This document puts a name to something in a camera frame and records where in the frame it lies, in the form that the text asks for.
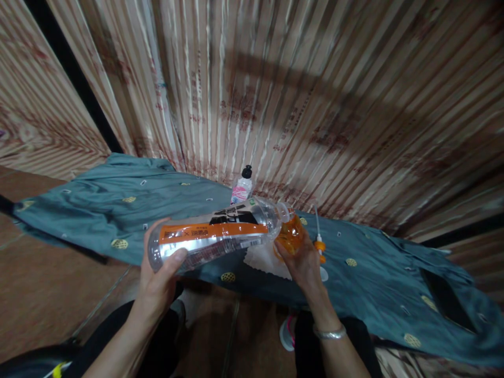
black pants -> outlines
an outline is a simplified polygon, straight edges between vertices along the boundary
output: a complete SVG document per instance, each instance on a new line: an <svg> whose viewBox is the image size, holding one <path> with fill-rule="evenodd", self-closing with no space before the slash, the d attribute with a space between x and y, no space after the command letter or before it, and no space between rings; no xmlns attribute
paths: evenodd
<svg viewBox="0 0 504 378"><path fill-rule="evenodd" d="M380 363L366 325L356 318L343 318L341 322L371 377L382 377ZM320 342L313 333L311 312L302 311L299 314L294 334L298 377L325 377Z"/></svg>
<svg viewBox="0 0 504 378"><path fill-rule="evenodd" d="M177 287L175 297L178 297L181 292L181 286ZM63 374L63 378L78 378L84 375L107 343L126 322L132 305L133 302L122 305L100 324L84 345L81 353ZM341 322L345 325L348 336L364 361L371 377L381 377L380 365L365 324L355 318L344 318L341 319ZM139 377L169 377L175 371L179 362L179 356L174 344L178 323L177 314L173 310L168 311L152 337L138 373ZM298 377L325 376L320 343L313 333L312 327L313 317L311 313L303 311L299 314L295 329Z"/></svg>

silver bracelet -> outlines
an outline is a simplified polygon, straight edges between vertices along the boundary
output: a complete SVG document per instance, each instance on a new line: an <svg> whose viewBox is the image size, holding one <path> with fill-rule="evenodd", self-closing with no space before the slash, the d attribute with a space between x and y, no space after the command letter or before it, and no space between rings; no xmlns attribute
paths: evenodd
<svg viewBox="0 0 504 378"><path fill-rule="evenodd" d="M320 332L317 327L315 327L315 324L313 325L313 333L315 336L317 336L319 339L341 339L345 337L347 334L347 329L343 324L341 324L341 328L338 331L332 331L332 332Z"/></svg>

plastic bottle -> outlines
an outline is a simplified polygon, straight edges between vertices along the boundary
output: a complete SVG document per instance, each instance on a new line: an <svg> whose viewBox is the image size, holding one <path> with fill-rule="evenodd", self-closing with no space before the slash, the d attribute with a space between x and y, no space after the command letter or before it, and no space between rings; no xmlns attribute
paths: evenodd
<svg viewBox="0 0 504 378"><path fill-rule="evenodd" d="M303 224L294 209L288 208L288 212L290 220L282 224L277 241L283 245L288 253L295 255L303 243Z"/></svg>
<svg viewBox="0 0 504 378"><path fill-rule="evenodd" d="M231 193L231 204L237 204L252 197L254 183L252 182L252 166L246 165L241 176L236 176L233 181L233 192Z"/></svg>
<svg viewBox="0 0 504 378"><path fill-rule="evenodd" d="M147 231L149 262L154 271L177 249L188 256L179 272L192 270L227 253L272 243L291 213L285 203L253 197L223 210L197 217L156 222Z"/></svg>

orange bottle label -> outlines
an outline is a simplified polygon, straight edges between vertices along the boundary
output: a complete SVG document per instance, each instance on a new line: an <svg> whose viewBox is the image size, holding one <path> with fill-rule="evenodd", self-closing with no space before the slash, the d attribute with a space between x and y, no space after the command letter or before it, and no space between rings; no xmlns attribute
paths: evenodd
<svg viewBox="0 0 504 378"><path fill-rule="evenodd" d="M268 227L253 223L164 225L161 227L160 244L222 236L258 236L267 234Z"/></svg>

fingernail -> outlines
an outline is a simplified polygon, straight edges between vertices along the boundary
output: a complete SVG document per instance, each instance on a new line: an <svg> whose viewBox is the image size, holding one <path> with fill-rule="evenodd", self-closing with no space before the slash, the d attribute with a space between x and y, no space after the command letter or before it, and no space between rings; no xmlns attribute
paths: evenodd
<svg viewBox="0 0 504 378"><path fill-rule="evenodd" d="M185 260L186 256L187 256L187 249L185 248L177 249L173 254L173 258L175 259L175 261Z"/></svg>

